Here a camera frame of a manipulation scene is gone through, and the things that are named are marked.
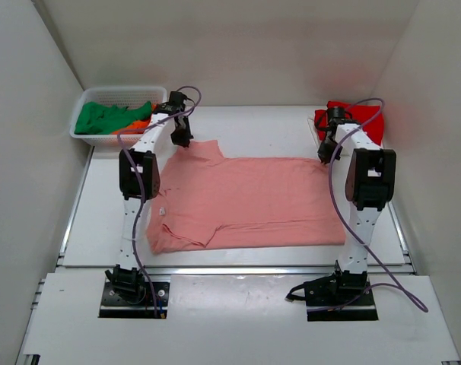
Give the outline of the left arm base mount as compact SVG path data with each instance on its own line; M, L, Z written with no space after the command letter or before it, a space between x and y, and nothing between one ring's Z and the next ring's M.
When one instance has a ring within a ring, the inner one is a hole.
M154 281L156 303L150 285L145 283L139 294L129 296L113 288L106 280L100 298L98 316L104 319L166 319L170 299L170 280Z

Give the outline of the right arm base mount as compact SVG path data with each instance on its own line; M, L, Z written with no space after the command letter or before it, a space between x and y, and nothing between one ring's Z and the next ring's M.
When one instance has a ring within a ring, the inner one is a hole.
M288 302L304 301L309 322L377 321L367 273L352 274L335 267L332 274L291 288Z

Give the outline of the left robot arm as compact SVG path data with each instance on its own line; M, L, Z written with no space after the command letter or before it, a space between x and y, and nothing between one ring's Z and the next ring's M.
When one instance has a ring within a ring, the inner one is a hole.
M193 139L189 115L198 103L187 106L189 101L182 88L170 92L168 100L154 108L149 125L139 129L141 136L133 145L122 140L121 132L116 135L122 147L119 190L124 213L118 262L106 272L106 277L115 294L130 305L156 296L137 248L145 238L151 200L157 196L161 185L157 152L168 139L180 147L189 146Z

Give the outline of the pink t-shirt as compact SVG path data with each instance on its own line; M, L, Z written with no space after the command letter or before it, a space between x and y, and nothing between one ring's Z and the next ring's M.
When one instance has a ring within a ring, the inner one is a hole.
M345 241L318 160L229 158L216 141L194 142L168 159L146 235L154 254Z

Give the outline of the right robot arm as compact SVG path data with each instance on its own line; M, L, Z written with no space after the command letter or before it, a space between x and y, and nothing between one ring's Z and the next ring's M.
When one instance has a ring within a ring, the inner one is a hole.
M367 287L367 249L377 219L393 197L396 152L370 139L342 106L328 108L316 127L325 133L318 149L321 163L339 160L342 153L351 158L344 188L350 207L346 240L328 286L331 301L342 305Z

